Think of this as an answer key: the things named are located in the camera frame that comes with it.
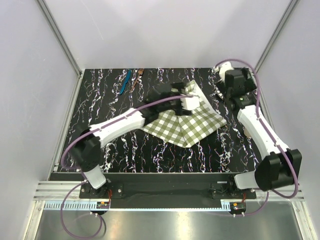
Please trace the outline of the green checkered cloth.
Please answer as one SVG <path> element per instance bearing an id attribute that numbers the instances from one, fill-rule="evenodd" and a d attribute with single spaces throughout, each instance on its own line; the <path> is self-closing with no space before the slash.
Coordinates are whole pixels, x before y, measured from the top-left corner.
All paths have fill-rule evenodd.
<path id="1" fill-rule="evenodd" d="M 177 116 L 173 110 L 166 110 L 141 130 L 178 147 L 190 148 L 227 124 L 195 80 L 186 84 L 185 91 L 199 99 L 199 106 L 191 111 L 192 115 Z"/>

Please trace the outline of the white blue striped plate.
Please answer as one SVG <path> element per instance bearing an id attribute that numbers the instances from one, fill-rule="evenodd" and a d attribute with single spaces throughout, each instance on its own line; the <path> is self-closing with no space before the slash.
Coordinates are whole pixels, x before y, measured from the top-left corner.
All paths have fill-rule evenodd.
<path id="1" fill-rule="evenodd" d="M 216 88 L 216 94 L 218 95 L 218 97 L 224 100 L 224 97 L 226 94 L 225 82 L 222 80 L 219 80 L 218 82 L 215 83 L 215 88 Z"/>

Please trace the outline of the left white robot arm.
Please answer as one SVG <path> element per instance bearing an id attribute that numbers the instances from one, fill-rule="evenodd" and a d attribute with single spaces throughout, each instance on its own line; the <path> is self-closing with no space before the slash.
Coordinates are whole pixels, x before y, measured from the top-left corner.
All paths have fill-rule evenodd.
<path id="1" fill-rule="evenodd" d="M 90 192 L 103 198 L 108 193 L 108 186 L 100 169 L 102 148 L 112 140 L 154 122 L 162 112 L 172 110 L 176 116 L 190 116 L 199 105 L 198 96 L 188 92 L 185 83 L 161 85 L 151 90 L 138 107 L 81 131 L 69 145 L 68 153 L 78 164 L 84 180 L 91 185 Z"/>

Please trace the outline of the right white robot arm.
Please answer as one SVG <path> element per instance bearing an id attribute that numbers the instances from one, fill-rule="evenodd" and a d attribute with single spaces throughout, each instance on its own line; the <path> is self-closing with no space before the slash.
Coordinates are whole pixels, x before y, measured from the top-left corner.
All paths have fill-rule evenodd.
<path id="1" fill-rule="evenodd" d="M 245 189 L 274 191 L 290 185 L 297 190 L 302 154 L 290 149 L 264 118 L 258 97 L 252 93 L 257 86 L 249 69 L 234 68 L 227 61 L 217 70 L 217 95 L 242 124 L 244 134 L 253 139 L 262 159 L 256 170 L 234 176 L 234 181 L 227 185 L 228 195 L 236 199 Z"/>

